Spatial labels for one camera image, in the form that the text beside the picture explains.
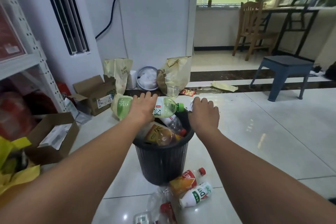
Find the chair backrest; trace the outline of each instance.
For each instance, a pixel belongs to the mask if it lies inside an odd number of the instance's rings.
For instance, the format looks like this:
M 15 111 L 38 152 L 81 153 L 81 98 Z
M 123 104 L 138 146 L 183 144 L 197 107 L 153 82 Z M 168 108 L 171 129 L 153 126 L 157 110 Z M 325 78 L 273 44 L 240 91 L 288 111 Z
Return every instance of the chair backrest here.
M 263 12 L 263 2 L 241 3 L 239 17 L 239 32 L 251 34 L 258 32 Z

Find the blue chair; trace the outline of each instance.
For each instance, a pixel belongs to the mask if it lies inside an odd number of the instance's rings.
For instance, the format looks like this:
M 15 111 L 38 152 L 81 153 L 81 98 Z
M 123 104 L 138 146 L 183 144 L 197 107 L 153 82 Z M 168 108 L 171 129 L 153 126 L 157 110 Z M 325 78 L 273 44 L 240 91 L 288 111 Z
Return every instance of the blue chair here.
M 298 59 L 293 56 L 264 57 L 257 72 L 254 75 L 250 87 L 252 87 L 255 79 L 258 76 L 258 73 L 263 67 L 267 67 L 275 71 L 275 78 L 272 84 L 271 93 L 268 97 L 268 101 L 275 102 L 280 90 L 282 89 L 286 79 L 290 74 L 304 74 L 303 85 L 299 96 L 299 99 L 302 99 L 305 88 L 307 87 L 309 72 L 313 68 L 313 64 L 313 62 Z

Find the trash can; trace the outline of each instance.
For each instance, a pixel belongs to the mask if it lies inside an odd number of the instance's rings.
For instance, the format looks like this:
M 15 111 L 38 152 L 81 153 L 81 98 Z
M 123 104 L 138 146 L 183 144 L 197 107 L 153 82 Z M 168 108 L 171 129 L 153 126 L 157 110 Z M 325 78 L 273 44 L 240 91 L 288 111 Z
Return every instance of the trash can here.
M 177 112 L 175 115 L 187 130 L 186 136 L 180 141 L 166 146 L 148 144 L 137 138 L 133 141 L 143 175 L 147 181 L 157 186 L 167 184 L 182 174 L 188 142 L 194 135 L 189 124 L 188 111 Z

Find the ribbed trash can side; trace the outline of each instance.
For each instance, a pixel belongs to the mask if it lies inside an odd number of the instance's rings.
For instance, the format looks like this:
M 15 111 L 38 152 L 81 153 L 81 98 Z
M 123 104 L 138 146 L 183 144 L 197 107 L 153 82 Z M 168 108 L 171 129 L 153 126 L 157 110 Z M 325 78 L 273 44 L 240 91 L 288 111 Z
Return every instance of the ribbed trash can side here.
M 179 148 L 152 151 L 135 147 L 144 177 L 160 186 L 180 176 L 186 162 L 188 143 Z

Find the forearm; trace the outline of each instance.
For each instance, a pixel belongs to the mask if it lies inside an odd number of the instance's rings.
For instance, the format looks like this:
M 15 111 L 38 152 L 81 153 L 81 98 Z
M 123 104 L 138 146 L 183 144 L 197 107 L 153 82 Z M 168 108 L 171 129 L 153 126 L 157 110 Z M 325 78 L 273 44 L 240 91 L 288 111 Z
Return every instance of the forearm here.
M 219 130 L 199 138 L 243 223 L 335 222 L 334 205 Z
M 0 219 L 27 224 L 91 223 L 139 129 L 131 117 L 99 135 L 36 179 L 0 212 Z M 13 215 L 17 209 L 20 216 Z

